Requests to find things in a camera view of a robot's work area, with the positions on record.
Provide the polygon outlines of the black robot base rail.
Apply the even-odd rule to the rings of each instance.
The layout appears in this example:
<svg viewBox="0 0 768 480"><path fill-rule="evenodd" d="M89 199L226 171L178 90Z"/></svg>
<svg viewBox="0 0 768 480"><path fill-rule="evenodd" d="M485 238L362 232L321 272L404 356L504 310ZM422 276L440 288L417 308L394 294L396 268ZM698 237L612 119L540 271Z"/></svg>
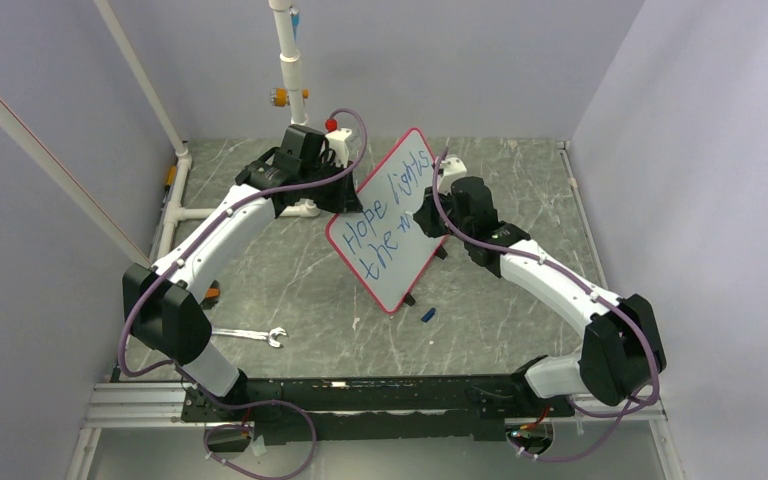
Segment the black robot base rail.
<svg viewBox="0 0 768 480"><path fill-rule="evenodd" d="M517 421L568 418L564 396L542 399L512 374L251 378L215 402L190 387L185 423L252 426L269 446L289 442L470 437L500 441Z"/></svg>

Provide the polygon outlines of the blue marker cap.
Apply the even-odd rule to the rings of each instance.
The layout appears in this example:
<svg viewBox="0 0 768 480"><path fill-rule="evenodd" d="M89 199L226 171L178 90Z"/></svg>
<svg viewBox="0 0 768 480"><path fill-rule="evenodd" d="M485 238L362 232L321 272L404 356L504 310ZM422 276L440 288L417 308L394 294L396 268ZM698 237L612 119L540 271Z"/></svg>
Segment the blue marker cap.
<svg viewBox="0 0 768 480"><path fill-rule="evenodd" d="M430 308L425 314L422 315L420 321L423 323L429 322L436 314L435 308Z"/></svg>

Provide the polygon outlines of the pink-framed whiteboard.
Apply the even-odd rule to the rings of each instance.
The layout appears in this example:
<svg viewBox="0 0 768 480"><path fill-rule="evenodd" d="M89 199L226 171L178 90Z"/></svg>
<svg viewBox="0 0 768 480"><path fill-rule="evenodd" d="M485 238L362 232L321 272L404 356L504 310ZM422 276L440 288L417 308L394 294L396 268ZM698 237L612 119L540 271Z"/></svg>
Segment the pink-framed whiteboard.
<svg viewBox="0 0 768 480"><path fill-rule="evenodd" d="M338 214L325 228L330 245L386 313L402 306L444 241L413 221L431 186L434 159L422 131L407 130L360 183L362 211Z"/></svg>

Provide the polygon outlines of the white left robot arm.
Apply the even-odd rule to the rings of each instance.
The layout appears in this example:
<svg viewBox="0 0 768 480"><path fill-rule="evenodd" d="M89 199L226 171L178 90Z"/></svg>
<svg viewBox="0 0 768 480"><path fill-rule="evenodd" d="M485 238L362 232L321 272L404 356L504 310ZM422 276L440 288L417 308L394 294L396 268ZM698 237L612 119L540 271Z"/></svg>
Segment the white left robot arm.
<svg viewBox="0 0 768 480"><path fill-rule="evenodd" d="M176 248L152 266L123 275L122 344L135 338L165 355L208 391L208 407L224 420L247 406L247 376L212 341L201 303L220 270L288 207L311 200L330 213L361 209L352 167L337 160L327 136L289 126L280 145L246 165L222 202Z"/></svg>

